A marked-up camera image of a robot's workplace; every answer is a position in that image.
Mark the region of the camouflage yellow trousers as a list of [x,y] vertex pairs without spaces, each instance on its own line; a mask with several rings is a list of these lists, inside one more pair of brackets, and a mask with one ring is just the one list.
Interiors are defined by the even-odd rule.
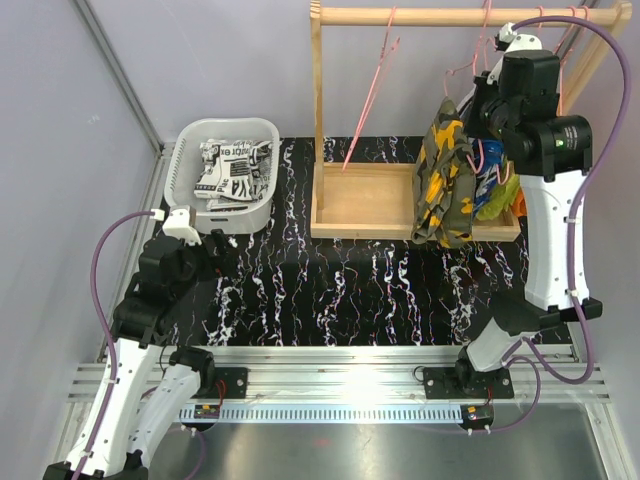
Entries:
[[457,249],[472,239],[473,148],[455,103],[442,100],[422,140],[412,175],[411,240]]

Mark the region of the newspaper print trousers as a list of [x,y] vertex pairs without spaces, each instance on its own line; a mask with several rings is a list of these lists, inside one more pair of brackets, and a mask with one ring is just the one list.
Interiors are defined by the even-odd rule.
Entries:
[[202,170],[193,193],[208,212],[241,210],[268,191],[273,142],[208,139],[200,144]]

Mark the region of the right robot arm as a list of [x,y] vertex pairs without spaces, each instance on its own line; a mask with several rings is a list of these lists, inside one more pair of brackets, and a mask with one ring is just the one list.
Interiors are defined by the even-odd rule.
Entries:
[[543,330],[585,327],[603,306],[583,271],[583,186],[592,168],[593,133],[580,115],[558,114],[559,58],[548,50],[504,54],[496,85],[488,73],[477,88],[466,130],[490,134],[520,178],[527,208],[528,273],[523,291],[492,297],[493,315],[464,347],[452,384],[465,396],[505,381],[506,363]]

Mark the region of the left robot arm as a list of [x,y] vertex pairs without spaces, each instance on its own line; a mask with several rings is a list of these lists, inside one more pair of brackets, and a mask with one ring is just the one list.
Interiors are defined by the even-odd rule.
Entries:
[[47,479],[146,479],[156,450],[182,406],[193,397],[223,394],[214,356],[180,347],[170,356],[159,386],[146,382],[170,335],[167,320],[194,286],[234,273],[230,244],[214,230],[193,245],[159,234],[139,257],[123,300],[113,313],[102,383],[78,440]]

